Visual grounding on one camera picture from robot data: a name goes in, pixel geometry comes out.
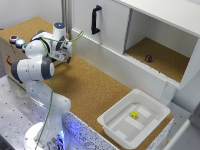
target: white robotic arm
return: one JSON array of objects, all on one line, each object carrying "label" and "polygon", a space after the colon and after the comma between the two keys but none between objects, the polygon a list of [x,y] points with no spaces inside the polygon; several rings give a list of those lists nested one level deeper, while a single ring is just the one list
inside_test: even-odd
[{"label": "white robotic arm", "polygon": [[[50,39],[55,39],[57,41],[67,40],[65,38],[65,27],[63,24],[54,24],[53,34],[43,31],[37,33],[31,39],[31,42],[24,48],[25,54],[29,59],[14,62],[11,67],[13,77],[20,83],[26,84],[26,92],[29,94],[31,99],[44,105],[46,108],[50,107],[52,90],[45,83],[43,83],[42,80],[52,78],[55,71],[51,59],[47,57],[48,53],[51,58],[64,62],[66,55],[71,56],[72,49],[71,42],[63,43],[52,41]],[[46,120],[47,123],[39,141],[38,150],[65,150],[65,137],[63,137],[63,139],[59,139],[62,141],[61,145],[54,144],[54,146],[49,146],[48,143],[52,142],[53,139],[57,139],[58,135],[63,133],[61,118],[63,113],[70,110],[71,101],[62,95],[53,93],[51,106],[51,112]],[[30,147],[35,150],[41,132],[42,128],[33,139],[35,140],[35,144],[25,145],[25,150],[31,150]]]}]

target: white tub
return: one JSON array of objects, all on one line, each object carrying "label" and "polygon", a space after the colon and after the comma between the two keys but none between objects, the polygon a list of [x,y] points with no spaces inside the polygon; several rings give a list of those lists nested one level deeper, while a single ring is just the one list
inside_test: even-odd
[{"label": "white tub", "polygon": [[[132,111],[138,117],[130,117]],[[170,113],[170,109],[144,92],[134,89],[108,109],[97,121],[105,133],[126,149],[137,148]]]}]

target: black handle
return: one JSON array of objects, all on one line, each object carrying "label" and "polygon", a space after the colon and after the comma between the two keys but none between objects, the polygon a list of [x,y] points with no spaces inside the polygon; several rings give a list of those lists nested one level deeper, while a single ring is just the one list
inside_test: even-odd
[{"label": "black handle", "polygon": [[96,34],[100,32],[100,30],[96,27],[96,21],[97,21],[97,11],[102,10],[101,6],[96,6],[96,8],[92,11],[92,34]]}]

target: green and yellow object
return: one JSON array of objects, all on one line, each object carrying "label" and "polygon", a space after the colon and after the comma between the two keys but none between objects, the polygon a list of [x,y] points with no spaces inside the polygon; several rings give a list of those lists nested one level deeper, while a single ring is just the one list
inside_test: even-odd
[{"label": "green and yellow object", "polygon": [[131,117],[132,117],[132,118],[135,119],[135,118],[137,118],[137,116],[138,116],[137,111],[132,111],[132,112],[131,112]]}]

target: cork surface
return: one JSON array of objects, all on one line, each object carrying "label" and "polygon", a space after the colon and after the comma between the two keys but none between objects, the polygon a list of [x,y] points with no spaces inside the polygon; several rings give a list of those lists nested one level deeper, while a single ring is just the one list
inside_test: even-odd
[{"label": "cork surface", "polygon": [[[15,34],[29,43],[30,38],[35,35],[38,29],[52,33],[52,24],[36,17],[0,31],[0,36],[9,42],[9,37]],[[44,82],[51,87],[51,80]],[[97,122],[97,118],[131,92],[131,89],[78,56],[73,56],[70,64],[63,63],[56,67],[54,91],[72,101],[71,112],[120,150],[123,150],[104,133],[102,126]],[[138,147],[138,150],[146,149],[172,119],[172,115],[167,116]]]},{"label": "cork surface", "polygon": [[[168,77],[181,82],[189,58],[181,55],[149,38],[145,38],[125,53],[133,56]],[[151,55],[152,62],[146,62],[145,56]]]}]

